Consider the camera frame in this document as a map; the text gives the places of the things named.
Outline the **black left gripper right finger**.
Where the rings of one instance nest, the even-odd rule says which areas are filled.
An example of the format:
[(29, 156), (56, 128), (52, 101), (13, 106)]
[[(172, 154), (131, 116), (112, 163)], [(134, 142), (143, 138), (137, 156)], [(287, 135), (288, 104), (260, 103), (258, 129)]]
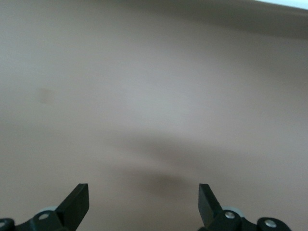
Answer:
[(239, 213), (223, 209), (208, 184), (199, 184), (198, 210), (204, 224), (201, 231), (290, 231), (276, 218), (259, 218), (254, 224)]

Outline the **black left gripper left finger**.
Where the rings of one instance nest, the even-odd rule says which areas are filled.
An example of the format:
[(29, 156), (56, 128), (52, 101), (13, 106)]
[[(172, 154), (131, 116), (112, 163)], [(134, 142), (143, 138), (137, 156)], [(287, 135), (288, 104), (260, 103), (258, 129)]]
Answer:
[(2, 231), (75, 231), (89, 210), (89, 186), (78, 184), (56, 207), (37, 213), (28, 221), (16, 225), (11, 218), (0, 220)]

